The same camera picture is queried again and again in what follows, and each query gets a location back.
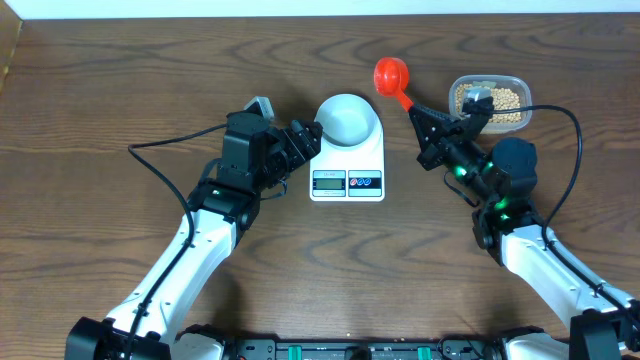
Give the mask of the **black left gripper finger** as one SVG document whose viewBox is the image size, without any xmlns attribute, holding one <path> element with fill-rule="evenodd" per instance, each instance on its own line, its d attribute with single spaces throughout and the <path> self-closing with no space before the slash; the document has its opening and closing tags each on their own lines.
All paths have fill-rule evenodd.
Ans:
<svg viewBox="0 0 640 360">
<path fill-rule="evenodd" d="M 309 122 L 304 124 L 304 129 L 307 141 L 307 153 L 310 156 L 317 156 L 321 151 L 323 127 L 318 122 Z"/>
<path fill-rule="evenodd" d="M 305 123 L 293 120 L 290 124 L 290 129 L 298 143 L 310 145 L 313 142 L 313 134 L 309 131 Z"/>
</svg>

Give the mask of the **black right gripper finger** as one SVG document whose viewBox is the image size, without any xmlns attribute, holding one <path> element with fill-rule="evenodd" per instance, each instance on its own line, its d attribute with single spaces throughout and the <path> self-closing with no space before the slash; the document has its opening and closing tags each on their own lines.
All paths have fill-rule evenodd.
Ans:
<svg viewBox="0 0 640 360">
<path fill-rule="evenodd" d="M 414 125 L 421 128 L 456 128 L 463 124 L 460 118 L 420 104 L 411 106 L 410 119 Z"/>
<path fill-rule="evenodd" d="M 437 142 L 440 140 L 440 128 L 421 128 L 413 123 L 412 125 L 418 139 L 421 154 L 423 156 L 436 156 L 439 152 Z"/>
</svg>

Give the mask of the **red measuring scoop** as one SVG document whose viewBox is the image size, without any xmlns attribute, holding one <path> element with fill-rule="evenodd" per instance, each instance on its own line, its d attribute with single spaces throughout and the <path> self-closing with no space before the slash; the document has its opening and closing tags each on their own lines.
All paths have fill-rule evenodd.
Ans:
<svg viewBox="0 0 640 360">
<path fill-rule="evenodd" d="M 410 75 L 406 63 L 396 57 L 381 58 L 374 69 L 374 86 L 378 94 L 395 98 L 408 112 L 414 102 L 406 95 Z"/>
</svg>

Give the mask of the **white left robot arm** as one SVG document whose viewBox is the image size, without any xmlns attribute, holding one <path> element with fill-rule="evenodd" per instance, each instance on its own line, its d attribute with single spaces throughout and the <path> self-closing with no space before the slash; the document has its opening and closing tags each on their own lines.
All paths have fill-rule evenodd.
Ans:
<svg viewBox="0 0 640 360">
<path fill-rule="evenodd" d="M 248 110 L 222 125 L 222 154 L 211 160 L 189 196 L 173 240 L 133 292 L 102 321 L 82 317 L 66 339 L 67 359 L 172 359 L 182 323 L 215 269 L 251 227 L 263 191 L 321 151 L 317 122 L 286 128 Z"/>
</svg>

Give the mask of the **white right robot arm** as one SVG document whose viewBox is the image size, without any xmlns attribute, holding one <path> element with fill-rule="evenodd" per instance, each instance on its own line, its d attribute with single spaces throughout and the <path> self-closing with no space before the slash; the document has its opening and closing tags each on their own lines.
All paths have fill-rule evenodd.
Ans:
<svg viewBox="0 0 640 360">
<path fill-rule="evenodd" d="M 535 146 L 501 139 L 491 151 L 475 140 L 491 106 L 472 105 L 455 118 L 423 105 L 407 110 L 425 170 L 440 166 L 474 194 L 470 205 L 478 246 L 525 281 L 569 331 L 566 342 L 536 327 L 501 335 L 486 359 L 619 359 L 639 349 L 639 301 L 602 279 L 557 238 L 531 198 L 537 184 Z"/>
</svg>

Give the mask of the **grey bowl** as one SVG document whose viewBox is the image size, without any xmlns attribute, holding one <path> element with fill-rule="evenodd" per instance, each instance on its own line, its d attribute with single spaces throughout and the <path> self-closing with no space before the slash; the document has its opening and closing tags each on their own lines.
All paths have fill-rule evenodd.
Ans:
<svg viewBox="0 0 640 360">
<path fill-rule="evenodd" d="M 377 134 L 380 127 L 372 106 L 354 94 L 338 94 L 325 100 L 315 121 L 323 127 L 323 138 L 340 147 L 359 146 Z"/>
</svg>

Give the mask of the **white digital kitchen scale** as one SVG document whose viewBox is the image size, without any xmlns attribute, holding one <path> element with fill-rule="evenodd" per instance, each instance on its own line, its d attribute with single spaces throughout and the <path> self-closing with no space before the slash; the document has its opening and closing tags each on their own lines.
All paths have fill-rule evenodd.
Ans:
<svg viewBox="0 0 640 360">
<path fill-rule="evenodd" d="M 354 147 L 321 138 L 321 152 L 311 160 L 309 196 L 316 202 L 380 202 L 385 199 L 384 134 Z"/>
</svg>

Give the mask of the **soybeans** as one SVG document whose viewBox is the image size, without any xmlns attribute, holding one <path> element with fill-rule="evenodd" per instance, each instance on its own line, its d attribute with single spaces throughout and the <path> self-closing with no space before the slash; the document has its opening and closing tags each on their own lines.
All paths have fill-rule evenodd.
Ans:
<svg viewBox="0 0 640 360">
<path fill-rule="evenodd" d="M 461 84 L 455 88 L 455 108 L 456 111 L 461 114 L 461 106 L 464 91 L 473 87 L 472 83 Z M 491 90 L 493 97 L 493 105 L 496 110 L 508 110 L 520 107 L 520 96 L 511 89 L 508 88 L 488 88 Z M 495 114 L 489 120 L 490 123 L 495 124 L 516 124 L 522 120 L 520 113 L 509 114 Z"/>
</svg>

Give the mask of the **clear plastic container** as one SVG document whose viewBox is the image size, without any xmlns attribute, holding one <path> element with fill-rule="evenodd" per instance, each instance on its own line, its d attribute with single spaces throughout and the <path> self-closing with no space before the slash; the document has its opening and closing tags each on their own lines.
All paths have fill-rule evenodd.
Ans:
<svg viewBox="0 0 640 360">
<path fill-rule="evenodd" d="M 458 78 L 449 90 L 449 112 L 453 116 L 462 115 L 462 104 L 466 92 L 471 88 L 487 89 L 496 110 L 510 110 L 532 106 L 532 96 L 528 85 L 521 79 L 507 75 L 465 75 Z M 528 125 L 531 111 L 496 114 L 481 131 L 486 135 L 515 132 Z"/>
</svg>

